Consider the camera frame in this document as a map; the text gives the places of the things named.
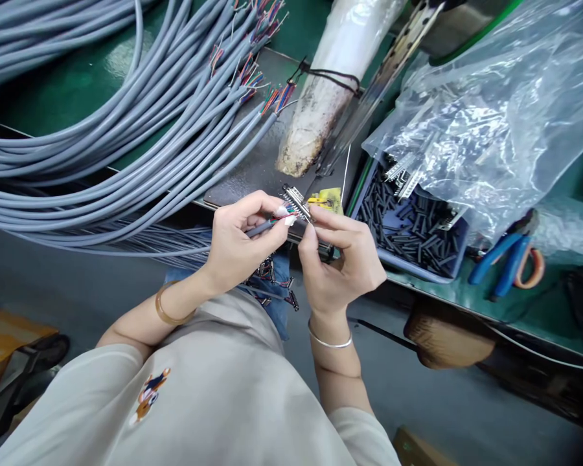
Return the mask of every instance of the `gray floor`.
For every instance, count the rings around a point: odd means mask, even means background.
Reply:
[[[0,232],[0,307],[58,327],[71,338],[71,357],[155,293],[164,273],[152,260],[48,249]],[[290,315],[285,350],[316,392],[310,310],[302,276],[294,275],[301,310]],[[354,302],[350,315],[401,336],[406,313],[397,307],[411,299],[406,293],[384,285]],[[407,425],[460,466],[582,464],[582,428],[505,392],[475,368],[429,370],[412,351],[364,327],[353,332],[372,406],[391,437]]]

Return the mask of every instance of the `right hand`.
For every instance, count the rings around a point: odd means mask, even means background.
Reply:
[[[315,313],[345,312],[349,303],[378,288],[387,279],[386,272],[365,223],[317,206],[310,211],[316,224],[307,225],[298,246],[309,304]],[[331,265],[319,258],[318,238],[341,251]]]

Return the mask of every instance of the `finger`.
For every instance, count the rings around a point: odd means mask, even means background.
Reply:
[[[285,225],[285,221],[278,221],[269,231],[264,232],[262,236],[254,239],[252,247],[257,248],[266,255],[272,254],[287,241],[287,232],[289,229],[290,226]]]
[[[312,205],[309,207],[311,216],[324,227],[332,230],[361,231],[363,224],[349,217],[335,214],[319,206]]]
[[[266,219],[264,218],[264,216],[259,215],[259,214],[248,216],[248,218],[246,219],[246,227],[247,228],[245,231],[248,231],[252,228],[258,227],[259,225],[261,225],[265,221],[266,221]]]
[[[337,269],[339,272],[341,272],[342,268],[343,268],[343,264],[345,259],[344,258],[338,258],[335,259],[333,262],[331,262],[329,264],[329,266],[331,266],[333,269]]]
[[[270,196],[263,191],[255,191],[237,201],[233,205],[233,210],[248,217],[261,211],[274,213],[282,204],[283,200],[278,197]]]
[[[322,261],[319,259],[318,246],[315,227],[309,223],[304,229],[303,240],[298,245],[298,255],[305,272],[311,273],[321,268]]]
[[[354,243],[356,232],[344,230],[329,230],[327,228],[315,227],[317,237],[338,248],[347,249]]]

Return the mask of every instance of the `jeans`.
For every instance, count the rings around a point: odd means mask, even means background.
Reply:
[[[266,313],[269,315],[270,319],[274,323],[274,326],[279,332],[280,339],[287,341],[290,339],[287,333],[287,312],[291,305],[283,299],[276,299],[274,297],[268,296],[264,293],[259,293],[259,290],[265,291],[267,293],[272,293],[281,298],[289,298],[290,291],[287,288],[287,283],[290,280],[290,259],[287,253],[278,252],[272,257],[274,263],[274,283],[271,282],[269,278],[260,278],[253,275],[249,279],[250,288],[241,287],[245,293],[250,294],[258,301],[259,304],[265,309]],[[166,272],[166,277],[164,282],[171,282],[172,280],[183,280],[184,278],[192,275],[194,271],[186,269],[178,269],[177,267],[169,267]],[[271,298],[270,303],[262,304],[265,298]]]

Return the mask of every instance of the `embroidered patch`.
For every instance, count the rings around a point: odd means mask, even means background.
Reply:
[[[158,397],[157,391],[164,385],[166,382],[166,378],[170,374],[170,368],[164,369],[164,371],[154,378],[154,375],[149,375],[149,378],[144,383],[144,388],[138,395],[138,407],[136,408],[136,412],[130,418],[130,425],[134,425],[139,423],[144,419],[149,411],[151,410],[151,406],[155,403]]]

